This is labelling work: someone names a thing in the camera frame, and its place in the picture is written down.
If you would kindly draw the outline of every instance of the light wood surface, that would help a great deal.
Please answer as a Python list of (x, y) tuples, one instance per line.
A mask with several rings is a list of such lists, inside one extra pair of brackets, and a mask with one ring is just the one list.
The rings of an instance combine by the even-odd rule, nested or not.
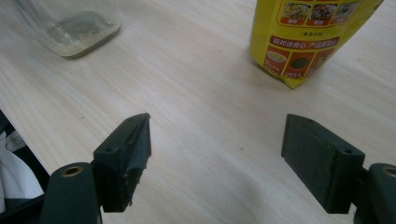
[(280, 157), (286, 115), (396, 164), (396, 2), (292, 91), (248, 55), (253, 0), (116, 0), (120, 33), (77, 60), (0, 22), (0, 108), (46, 169), (91, 161), (126, 118), (151, 115), (153, 155), (105, 223), (352, 223), (328, 215)]

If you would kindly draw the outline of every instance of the metal screw hole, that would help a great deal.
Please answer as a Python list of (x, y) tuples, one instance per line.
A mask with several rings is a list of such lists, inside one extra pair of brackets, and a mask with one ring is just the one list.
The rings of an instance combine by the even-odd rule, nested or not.
[(390, 175), (392, 177), (396, 177), (396, 169), (393, 167), (384, 167), (384, 172), (387, 175)]
[(70, 176), (78, 175), (79, 173), (81, 173), (81, 171), (83, 169), (84, 168), (82, 168), (81, 166), (72, 166), (72, 167), (69, 167), (69, 168), (65, 169), (62, 172), (62, 176), (63, 177), (70, 177)]

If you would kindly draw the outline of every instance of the food image on package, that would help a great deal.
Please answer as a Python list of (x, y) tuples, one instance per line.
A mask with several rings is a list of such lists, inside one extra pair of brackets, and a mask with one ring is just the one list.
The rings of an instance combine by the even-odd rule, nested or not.
[(360, 2), (345, 3), (340, 5), (340, 7), (335, 12), (332, 17), (332, 24), (345, 22), (358, 8)]
[(311, 6), (306, 4), (288, 2), (283, 10), (280, 22), (285, 24), (304, 24)]
[(328, 25), (332, 19), (332, 15), (337, 9), (336, 4), (320, 4), (315, 5), (309, 15), (307, 25)]
[(327, 49), (327, 50), (323, 50), (317, 53), (317, 56), (315, 57), (315, 59), (313, 60), (311, 67), (309, 68), (308, 72), (306, 73), (306, 76), (309, 77), (312, 74), (314, 74), (314, 72), (320, 68), (324, 63), (326, 63), (327, 60), (330, 59), (330, 57), (332, 56), (332, 54), (334, 53), (334, 49)]
[(264, 68), (276, 75), (281, 75), (289, 55), (290, 52), (287, 50), (268, 46), (264, 60)]
[(314, 56), (315, 52), (293, 52), (286, 67), (285, 76), (290, 78), (304, 77)]

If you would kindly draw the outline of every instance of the wood grain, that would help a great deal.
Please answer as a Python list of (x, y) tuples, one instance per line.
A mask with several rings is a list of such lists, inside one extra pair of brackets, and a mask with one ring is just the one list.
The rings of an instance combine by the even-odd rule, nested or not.
[(49, 172), (151, 115), (153, 155), (123, 214), (105, 223), (352, 223), (327, 215), (280, 157), (286, 115), (314, 119), (396, 164), (396, 3), (297, 90), (248, 56), (253, 0), (117, 0), (120, 33), (76, 60), (0, 9), (0, 108)]

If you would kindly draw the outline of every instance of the food package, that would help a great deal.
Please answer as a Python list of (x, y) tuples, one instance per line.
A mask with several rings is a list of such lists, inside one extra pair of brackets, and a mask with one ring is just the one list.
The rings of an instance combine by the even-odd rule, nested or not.
[(315, 73), (383, 0), (258, 0), (250, 55), (295, 89)]

